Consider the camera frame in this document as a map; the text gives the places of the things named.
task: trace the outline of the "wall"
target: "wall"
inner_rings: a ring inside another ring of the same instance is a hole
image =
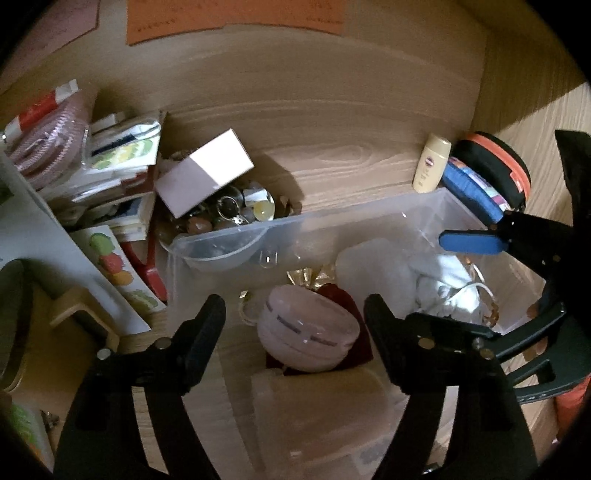
[[[472,120],[486,30],[453,0],[350,0],[344,35],[233,26],[125,45],[124,0],[0,96],[0,123],[77,77],[95,116],[169,111],[163,151],[234,128],[253,176],[310,210],[409,190],[430,131]]]
[[[472,128],[494,133],[525,161],[532,177],[528,213],[572,221],[554,130],[591,131],[591,90],[564,50],[491,35]]]

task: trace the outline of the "card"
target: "card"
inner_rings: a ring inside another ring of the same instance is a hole
[[[70,236],[138,314],[145,316],[166,308],[135,272],[108,226],[78,230]]]

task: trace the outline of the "white cloth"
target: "white cloth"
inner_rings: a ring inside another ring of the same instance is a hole
[[[420,253],[399,249],[394,242],[377,238],[346,248],[337,257],[339,287],[363,311],[365,299],[379,293],[397,318],[423,312],[454,320],[482,323],[486,306],[478,287],[492,293],[470,275],[452,254]]]

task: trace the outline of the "paper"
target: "paper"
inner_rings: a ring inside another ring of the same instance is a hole
[[[282,25],[340,34],[345,0],[128,0],[127,44],[229,24]]]
[[[136,312],[145,316],[166,308],[131,266],[108,226],[78,230],[70,236]]]
[[[96,28],[99,0],[56,0],[22,39],[0,75],[0,93],[49,54]]]
[[[4,153],[0,153],[0,179],[12,193],[0,205],[0,268],[10,260],[23,258],[53,298],[82,286],[113,317],[122,335],[149,331],[150,327],[86,258],[55,217],[48,214],[51,211],[47,204],[31,190]]]

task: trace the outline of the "red brush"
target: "red brush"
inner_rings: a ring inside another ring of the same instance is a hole
[[[138,273],[139,277],[144,281],[150,290],[161,301],[166,301],[167,292],[166,286],[160,277],[160,273],[156,269],[156,239],[154,234],[150,232],[148,235],[148,259],[144,264],[135,253],[131,242],[124,242],[121,244],[121,249],[125,256],[129,259],[129,263]]]

